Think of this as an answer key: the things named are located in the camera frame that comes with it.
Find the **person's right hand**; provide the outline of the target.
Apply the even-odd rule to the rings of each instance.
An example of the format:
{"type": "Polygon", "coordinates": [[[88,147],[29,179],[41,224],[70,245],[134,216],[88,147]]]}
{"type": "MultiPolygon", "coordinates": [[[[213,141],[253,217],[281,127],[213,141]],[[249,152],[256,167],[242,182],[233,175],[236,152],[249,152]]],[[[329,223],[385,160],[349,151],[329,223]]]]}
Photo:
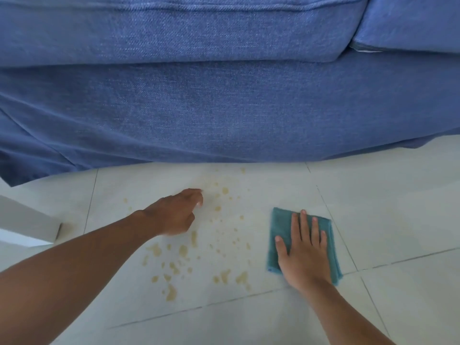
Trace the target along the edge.
{"type": "Polygon", "coordinates": [[[327,253],[320,248],[320,232],[317,218],[309,225],[311,246],[302,242],[300,214],[291,219],[292,245],[288,257],[278,257],[279,267],[288,284],[299,292],[307,293],[315,288],[332,286],[327,253]]]}

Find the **person's left hand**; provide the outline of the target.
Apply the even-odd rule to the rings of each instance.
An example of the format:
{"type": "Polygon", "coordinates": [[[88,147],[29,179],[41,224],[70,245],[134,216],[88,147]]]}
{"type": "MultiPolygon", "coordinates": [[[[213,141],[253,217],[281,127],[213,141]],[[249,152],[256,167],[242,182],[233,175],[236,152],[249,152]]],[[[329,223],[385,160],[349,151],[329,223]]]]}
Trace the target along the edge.
{"type": "Polygon", "coordinates": [[[162,197],[140,211],[139,225],[151,237],[179,235],[193,224],[194,210],[184,206],[179,193],[162,197]]]}

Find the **teal cleaning cloth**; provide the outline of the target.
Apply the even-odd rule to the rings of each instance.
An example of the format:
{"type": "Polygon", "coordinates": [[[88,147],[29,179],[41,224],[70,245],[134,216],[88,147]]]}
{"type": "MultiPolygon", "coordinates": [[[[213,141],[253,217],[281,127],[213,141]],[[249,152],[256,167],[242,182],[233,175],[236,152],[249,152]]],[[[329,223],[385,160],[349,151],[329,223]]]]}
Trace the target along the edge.
{"type": "MultiPolygon", "coordinates": [[[[281,209],[277,207],[272,209],[270,218],[268,253],[266,259],[267,271],[270,273],[282,275],[282,271],[278,263],[278,254],[275,246],[275,237],[280,236],[283,239],[287,251],[289,252],[290,247],[292,245],[292,214],[292,211],[286,209],[281,209]]],[[[317,221],[319,226],[319,232],[325,232],[327,236],[327,256],[330,267],[330,276],[332,284],[334,286],[337,286],[343,278],[343,274],[341,272],[338,257],[336,254],[332,221],[330,219],[320,216],[317,216],[317,221]]]]}

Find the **person's right forearm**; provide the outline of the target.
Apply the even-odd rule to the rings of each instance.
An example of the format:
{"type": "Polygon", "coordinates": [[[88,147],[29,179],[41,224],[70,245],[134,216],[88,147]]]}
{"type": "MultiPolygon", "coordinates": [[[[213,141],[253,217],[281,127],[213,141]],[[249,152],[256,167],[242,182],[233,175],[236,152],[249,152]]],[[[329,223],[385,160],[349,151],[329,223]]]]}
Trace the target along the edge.
{"type": "Polygon", "coordinates": [[[330,345],[395,345],[325,278],[289,278],[319,319],[330,345]]]}

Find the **person's left forearm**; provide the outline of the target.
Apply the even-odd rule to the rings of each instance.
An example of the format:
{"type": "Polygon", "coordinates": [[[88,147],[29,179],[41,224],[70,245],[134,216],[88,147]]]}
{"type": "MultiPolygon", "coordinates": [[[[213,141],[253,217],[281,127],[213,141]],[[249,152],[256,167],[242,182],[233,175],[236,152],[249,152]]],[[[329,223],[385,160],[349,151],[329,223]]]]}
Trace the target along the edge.
{"type": "Polygon", "coordinates": [[[137,211],[2,271],[0,345],[49,345],[159,232],[161,221],[137,211]]]}

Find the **yellowish liquid spill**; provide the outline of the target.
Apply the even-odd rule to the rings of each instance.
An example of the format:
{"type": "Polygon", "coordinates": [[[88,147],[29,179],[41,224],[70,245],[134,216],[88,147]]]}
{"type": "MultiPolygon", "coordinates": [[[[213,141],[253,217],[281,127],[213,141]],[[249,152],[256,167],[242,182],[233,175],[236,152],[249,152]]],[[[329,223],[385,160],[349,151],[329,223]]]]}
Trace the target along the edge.
{"type": "Polygon", "coordinates": [[[247,199],[251,191],[239,168],[205,170],[190,166],[142,181],[128,199],[142,209],[158,198],[188,188],[202,190],[204,203],[183,234],[159,236],[141,249],[142,268],[151,289],[167,305],[201,304],[239,298],[253,292],[250,274],[255,253],[255,226],[247,199]]]}

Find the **blue fabric sofa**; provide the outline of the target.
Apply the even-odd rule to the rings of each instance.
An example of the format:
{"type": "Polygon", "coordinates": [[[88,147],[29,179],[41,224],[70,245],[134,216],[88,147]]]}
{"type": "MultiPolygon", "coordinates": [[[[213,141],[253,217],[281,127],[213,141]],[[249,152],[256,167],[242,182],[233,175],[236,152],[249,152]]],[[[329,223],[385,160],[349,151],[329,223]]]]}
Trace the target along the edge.
{"type": "Polygon", "coordinates": [[[138,163],[323,161],[460,134],[460,56],[0,69],[11,187],[138,163]]]}

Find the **large blue sofa seat cushion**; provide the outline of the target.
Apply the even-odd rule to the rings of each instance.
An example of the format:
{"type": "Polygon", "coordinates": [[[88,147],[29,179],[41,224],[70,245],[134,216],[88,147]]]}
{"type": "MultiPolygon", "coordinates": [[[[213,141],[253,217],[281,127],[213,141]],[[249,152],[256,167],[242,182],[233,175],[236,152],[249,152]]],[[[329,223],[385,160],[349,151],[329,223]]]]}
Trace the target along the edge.
{"type": "Polygon", "coordinates": [[[0,68],[331,62],[368,0],[0,0],[0,68]]]}

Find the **white furniture piece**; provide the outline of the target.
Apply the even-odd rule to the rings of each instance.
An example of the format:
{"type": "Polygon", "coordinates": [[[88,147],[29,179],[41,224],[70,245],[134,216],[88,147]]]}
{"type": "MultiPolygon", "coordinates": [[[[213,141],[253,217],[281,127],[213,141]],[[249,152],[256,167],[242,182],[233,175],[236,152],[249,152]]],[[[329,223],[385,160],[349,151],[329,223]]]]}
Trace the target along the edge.
{"type": "Polygon", "coordinates": [[[61,221],[0,195],[0,242],[22,247],[54,244],[61,221]]]}

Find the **small blue sofa seat cushion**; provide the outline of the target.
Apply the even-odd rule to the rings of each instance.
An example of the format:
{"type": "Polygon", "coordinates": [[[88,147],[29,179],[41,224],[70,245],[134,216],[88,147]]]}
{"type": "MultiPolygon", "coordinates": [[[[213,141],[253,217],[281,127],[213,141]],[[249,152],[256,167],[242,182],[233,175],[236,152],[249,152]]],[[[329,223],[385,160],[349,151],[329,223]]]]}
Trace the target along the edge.
{"type": "Polygon", "coordinates": [[[460,55],[460,0],[369,0],[350,46],[460,55]]]}

